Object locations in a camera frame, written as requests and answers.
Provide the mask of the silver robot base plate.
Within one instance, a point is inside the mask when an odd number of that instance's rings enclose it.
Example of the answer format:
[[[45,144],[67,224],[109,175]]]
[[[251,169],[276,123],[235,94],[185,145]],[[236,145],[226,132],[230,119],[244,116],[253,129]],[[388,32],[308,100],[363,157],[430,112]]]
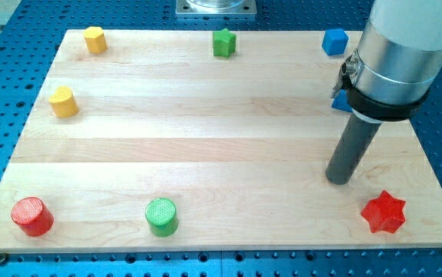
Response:
[[[177,18],[255,17],[256,0],[176,0]]]

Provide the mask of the blue block behind arm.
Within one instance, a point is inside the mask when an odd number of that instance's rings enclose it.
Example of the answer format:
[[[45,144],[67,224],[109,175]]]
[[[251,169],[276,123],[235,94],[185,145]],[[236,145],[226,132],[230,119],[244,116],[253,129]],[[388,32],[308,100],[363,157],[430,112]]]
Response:
[[[351,106],[347,102],[347,92],[343,89],[339,90],[337,95],[333,98],[332,108],[344,112],[352,112]]]

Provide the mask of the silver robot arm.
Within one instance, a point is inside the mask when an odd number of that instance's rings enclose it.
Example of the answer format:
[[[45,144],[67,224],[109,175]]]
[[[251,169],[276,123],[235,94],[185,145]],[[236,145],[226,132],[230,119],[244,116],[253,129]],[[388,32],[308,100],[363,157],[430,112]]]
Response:
[[[335,91],[353,119],[398,122],[416,114],[442,67],[442,0],[376,0]]]

